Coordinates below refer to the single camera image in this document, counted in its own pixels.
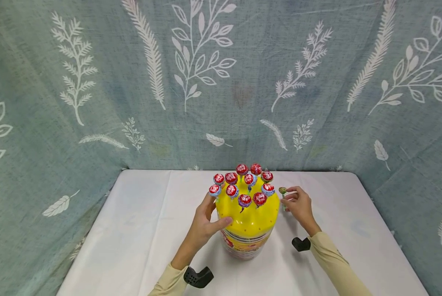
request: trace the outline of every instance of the white tablecloth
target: white tablecloth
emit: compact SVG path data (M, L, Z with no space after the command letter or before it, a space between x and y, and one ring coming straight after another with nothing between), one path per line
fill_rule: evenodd
M146 296L217 172L123 171L58 295ZM300 185L310 194L318 224L373 295L428 295L354 174L273 173L275 188ZM261 254L242 262L231 258L215 235L191 264L198 272L208 266L214 280L205 289L189 286L185 294L337 295L311 252L295 251L296 236L307 234L282 211Z

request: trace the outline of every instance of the black clamp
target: black clamp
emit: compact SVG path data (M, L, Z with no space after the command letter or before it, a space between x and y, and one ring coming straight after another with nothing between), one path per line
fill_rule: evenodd
M190 284L191 286L199 289L206 287L213 278L214 274L207 266L203 268L203 270L199 273L196 273L193 268L188 267L185 274L183 275L183 279L186 281L187 284Z
M299 239L299 237L295 237L292 240L292 245L295 247L295 249L298 252L309 250L311 247L311 242L309 241L308 237L304 240Z

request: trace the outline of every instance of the teal curtain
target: teal curtain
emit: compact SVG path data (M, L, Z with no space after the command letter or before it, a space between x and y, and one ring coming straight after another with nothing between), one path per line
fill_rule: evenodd
M56 293L123 169L240 162L354 172L442 295L442 0L0 1L0 295Z

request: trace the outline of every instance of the beige sleeve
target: beige sleeve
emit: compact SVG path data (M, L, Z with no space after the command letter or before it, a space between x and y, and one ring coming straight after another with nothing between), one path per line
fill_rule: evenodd
M309 237L309 240L312 254L340 296L372 296L327 234L318 232L313 237Z
M152 292L148 294L148 296L181 296L183 295L184 290L186 289L187 283L183 279L183 275L185 274L188 266L183 268L183 270L179 271L171 267L171 264L168 264L167 268L165 268L164 273L156 283Z

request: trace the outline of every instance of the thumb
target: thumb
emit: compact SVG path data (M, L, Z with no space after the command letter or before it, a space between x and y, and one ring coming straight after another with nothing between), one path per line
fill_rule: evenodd
M216 232L218 232L219 230L226 228L229 224L232 223L232 218L231 217L224 217L221 218L220 220L213 222L211 224L209 224L209 232L211 234L215 234Z
M293 205L293 202L291 202L288 199L280 199L280 203L282 203L283 205L285 205L287 208L290 208L290 206Z

